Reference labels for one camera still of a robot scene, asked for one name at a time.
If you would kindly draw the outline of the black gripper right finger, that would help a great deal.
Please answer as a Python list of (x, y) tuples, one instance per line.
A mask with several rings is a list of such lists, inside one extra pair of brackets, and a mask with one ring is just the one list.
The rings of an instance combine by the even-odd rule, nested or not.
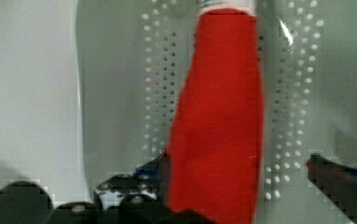
[(306, 166), (308, 180), (357, 224), (357, 169), (329, 161), (319, 153), (311, 154)]

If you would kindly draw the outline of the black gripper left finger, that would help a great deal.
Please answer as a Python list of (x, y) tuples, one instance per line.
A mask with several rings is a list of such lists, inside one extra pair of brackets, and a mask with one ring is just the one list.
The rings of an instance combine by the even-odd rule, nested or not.
[(170, 158), (166, 151), (155, 159), (136, 168), (133, 173), (119, 174), (107, 179), (93, 191), (98, 208), (119, 207), (129, 195), (143, 194), (153, 200), (165, 202), (168, 193)]

